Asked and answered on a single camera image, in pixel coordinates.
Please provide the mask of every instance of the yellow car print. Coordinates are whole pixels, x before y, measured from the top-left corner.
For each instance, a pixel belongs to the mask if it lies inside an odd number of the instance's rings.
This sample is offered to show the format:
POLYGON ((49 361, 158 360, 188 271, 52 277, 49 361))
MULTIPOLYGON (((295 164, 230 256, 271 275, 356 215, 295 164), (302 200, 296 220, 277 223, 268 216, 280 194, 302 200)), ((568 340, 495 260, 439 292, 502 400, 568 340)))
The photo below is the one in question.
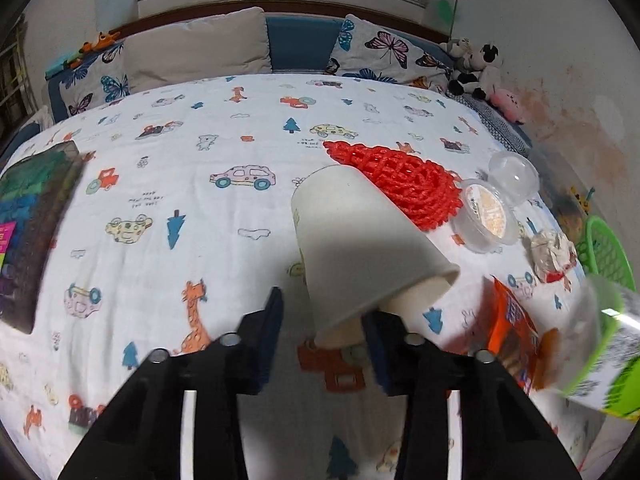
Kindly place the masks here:
POLYGON ((336 126, 335 124, 318 124, 309 130, 312 134, 318 134, 319 137, 328 137, 329 135, 342 135, 347 139, 355 139, 358 134, 343 128, 342 126, 336 126))

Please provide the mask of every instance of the beige pillow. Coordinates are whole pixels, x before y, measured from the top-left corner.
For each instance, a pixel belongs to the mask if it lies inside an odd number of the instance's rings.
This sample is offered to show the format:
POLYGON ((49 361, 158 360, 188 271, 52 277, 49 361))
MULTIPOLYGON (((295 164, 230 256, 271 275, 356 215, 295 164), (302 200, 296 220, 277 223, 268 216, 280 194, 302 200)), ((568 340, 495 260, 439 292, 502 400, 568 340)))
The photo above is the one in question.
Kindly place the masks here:
POLYGON ((260 7, 172 23, 125 40, 130 92, 223 75, 271 73, 260 7))

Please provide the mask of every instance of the orange snack bag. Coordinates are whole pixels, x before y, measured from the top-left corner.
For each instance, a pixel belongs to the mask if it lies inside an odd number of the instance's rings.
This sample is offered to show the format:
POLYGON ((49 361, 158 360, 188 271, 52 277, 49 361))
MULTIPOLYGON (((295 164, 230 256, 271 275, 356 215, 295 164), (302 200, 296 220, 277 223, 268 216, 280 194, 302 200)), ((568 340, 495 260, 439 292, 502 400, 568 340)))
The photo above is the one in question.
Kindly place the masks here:
POLYGON ((538 332, 513 293, 495 277, 494 295, 494 323, 487 349, 528 394, 538 364, 538 332))

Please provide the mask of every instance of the pink label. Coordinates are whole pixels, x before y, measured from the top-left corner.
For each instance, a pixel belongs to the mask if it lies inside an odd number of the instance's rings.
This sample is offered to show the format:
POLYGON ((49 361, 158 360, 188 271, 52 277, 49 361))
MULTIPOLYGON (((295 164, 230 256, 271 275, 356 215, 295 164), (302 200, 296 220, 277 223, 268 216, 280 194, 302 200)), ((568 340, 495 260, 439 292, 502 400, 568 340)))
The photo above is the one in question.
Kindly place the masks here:
POLYGON ((6 224, 0 224, 0 254, 6 253, 6 248, 9 246, 9 240, 14 233, 15 222, 7 222, 6 224))

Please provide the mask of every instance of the pink plush toy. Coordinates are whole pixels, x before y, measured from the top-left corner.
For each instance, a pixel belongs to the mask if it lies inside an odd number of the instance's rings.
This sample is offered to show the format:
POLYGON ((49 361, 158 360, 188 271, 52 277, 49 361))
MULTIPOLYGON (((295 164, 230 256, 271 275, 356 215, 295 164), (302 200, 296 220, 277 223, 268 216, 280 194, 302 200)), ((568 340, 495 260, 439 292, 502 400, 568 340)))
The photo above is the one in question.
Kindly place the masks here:
POLYGON ((520 105, 518 98, 508 90, 504 88, 496 89, 489 97, 489 101, 502 112, 504 118, 509 122, 520 124, 525 122, 524 108, 520 105))

